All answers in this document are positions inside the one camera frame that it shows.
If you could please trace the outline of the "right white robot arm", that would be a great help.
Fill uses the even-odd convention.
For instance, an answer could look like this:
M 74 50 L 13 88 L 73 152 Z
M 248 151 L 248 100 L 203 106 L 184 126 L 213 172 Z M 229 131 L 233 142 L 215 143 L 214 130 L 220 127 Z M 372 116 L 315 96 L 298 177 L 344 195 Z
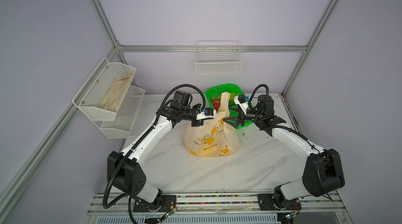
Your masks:
M 274 101 L 269 95 L 260 95 L 256 106 L 245 95 L 237 95 L 230 109 L 238 112 L 224 122 L 238 128 L 252 122 L 260 130 L 279 140 L 304 163 L 298 180 L 277 186 L 272 202 L 274 208 L 283 210 L 306 196 L 328 197 L 329 193 L 344 187 L 345 179 L 340 155 L 334 149 L 325 149 L 311 142 L 303 134 L 291 129 L 287 122 L 275 115 Z

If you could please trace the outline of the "beige plastic bag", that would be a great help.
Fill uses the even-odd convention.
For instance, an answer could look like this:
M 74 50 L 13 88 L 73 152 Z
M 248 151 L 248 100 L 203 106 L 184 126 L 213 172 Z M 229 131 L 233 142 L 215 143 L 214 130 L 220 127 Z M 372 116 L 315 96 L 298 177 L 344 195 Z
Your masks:
M 184 147 L 198 157 L 226 157 L 240 148 L 237 130 L 223 121 L 229 117 L 229 93 L 222 93 L 221 105 L 214 119 L 206 120 L 203 126 L 188 124 L 184 134 Z

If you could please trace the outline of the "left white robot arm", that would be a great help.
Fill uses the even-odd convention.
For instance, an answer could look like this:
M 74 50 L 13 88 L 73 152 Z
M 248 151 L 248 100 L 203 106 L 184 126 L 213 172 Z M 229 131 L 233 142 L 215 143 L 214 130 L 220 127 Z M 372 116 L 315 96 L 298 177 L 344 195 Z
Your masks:
M 139 198 L 148 203 L 158 205 L 161 191 L 147 182 L 142 169 L 144 162 L 158 142 L 177 123 L 185 120 L 192 127 L 202 126 L 204 121 L 216 118 L 217 111 L 206 106 L 205 96 L 203 103 L 191 106 L 192 95 L 176 90 L 173 99 L 170 93 L 164 98 L 156 117 L 148 128 L 121 152 L 113 151 L 107 158 L 107 186 L 104 192 L 104 208 L 109 208 L 116 201 L 108 202 L 108 196 L 115 187 L 123 192 L 123 196 Z

